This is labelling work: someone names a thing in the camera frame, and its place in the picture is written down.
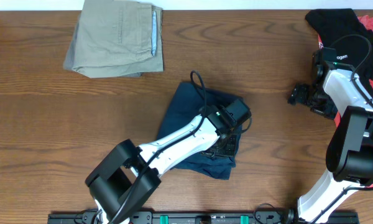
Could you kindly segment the navy blue shorts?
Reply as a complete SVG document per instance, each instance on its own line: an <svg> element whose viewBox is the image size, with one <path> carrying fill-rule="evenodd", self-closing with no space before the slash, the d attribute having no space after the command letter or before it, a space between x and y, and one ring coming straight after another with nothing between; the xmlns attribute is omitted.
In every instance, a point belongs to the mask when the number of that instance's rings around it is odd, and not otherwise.
<svg viewBox="0 0 373 224"><path fill-rule="evenodd" d="M209 105L226 106L236 99L237 95L207 90L207 103ZM203 100L193 85L189 82L179 84L159 127L157 139L161 139L188 124L203 107ZM193 170L214 179L228 180L231 169L236 166L234 157L208 157L196 153L175 166L176 169Z"/></svg>

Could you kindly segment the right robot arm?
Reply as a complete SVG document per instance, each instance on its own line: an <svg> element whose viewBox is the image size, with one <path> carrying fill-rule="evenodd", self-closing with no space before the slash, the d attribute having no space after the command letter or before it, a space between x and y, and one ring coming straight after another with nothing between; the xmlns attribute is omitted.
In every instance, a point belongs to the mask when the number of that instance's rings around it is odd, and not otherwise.
<svg viewBox="0 0 373 224"><path fill-rule="evenodd" d="M341 119L326 151L326 170L298 198L300 223L326 223L350 195L373 191L373 98L361 85L356 69L341 63L332 48L312 56L312 84L295 85L288 103L309 107L329 119Z"/></svg>

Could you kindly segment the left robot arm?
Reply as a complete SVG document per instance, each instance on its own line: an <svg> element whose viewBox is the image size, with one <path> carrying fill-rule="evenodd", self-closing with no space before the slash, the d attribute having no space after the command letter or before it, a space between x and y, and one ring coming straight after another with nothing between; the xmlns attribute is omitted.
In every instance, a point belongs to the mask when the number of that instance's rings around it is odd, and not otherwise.
<svg viewBox="0 0 373 224"><path fill-rule="evenodd" d="M164 173L232 135L247 119L231 105L214 106L154 142L138 146L129 139L120 142L85 180L101 223L129 219L157 189Z"/></svg>

